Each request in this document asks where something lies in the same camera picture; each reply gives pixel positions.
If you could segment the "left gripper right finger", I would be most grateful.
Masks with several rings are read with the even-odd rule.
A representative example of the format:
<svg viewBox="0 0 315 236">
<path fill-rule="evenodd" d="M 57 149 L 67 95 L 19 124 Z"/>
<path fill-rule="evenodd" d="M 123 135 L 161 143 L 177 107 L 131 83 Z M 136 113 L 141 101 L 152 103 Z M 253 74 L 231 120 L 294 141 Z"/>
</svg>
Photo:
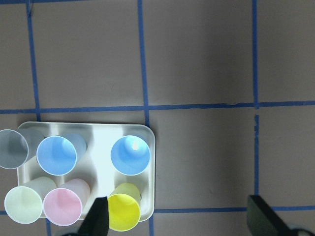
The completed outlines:
<svg viewBox="0 0 315 236">
<path fill-rule="evenodd" d="M 259 195 L 247 198 L 247 226 L 252 236 L 294 236 L 295 231 Z"/>
</svg>

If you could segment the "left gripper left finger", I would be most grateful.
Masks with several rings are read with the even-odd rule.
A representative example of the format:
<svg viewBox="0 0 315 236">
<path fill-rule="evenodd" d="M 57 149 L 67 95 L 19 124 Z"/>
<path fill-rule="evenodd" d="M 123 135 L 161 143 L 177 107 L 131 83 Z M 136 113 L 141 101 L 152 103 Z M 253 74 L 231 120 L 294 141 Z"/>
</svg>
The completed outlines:
<svg viewBox="0 0 315 236">
<path fill-rule="evenodd" d="M 96 198 L 82 225 L 78 236 L 107 236 L 109 231 L 109 210 L 107 197 Z"/>
</svg>

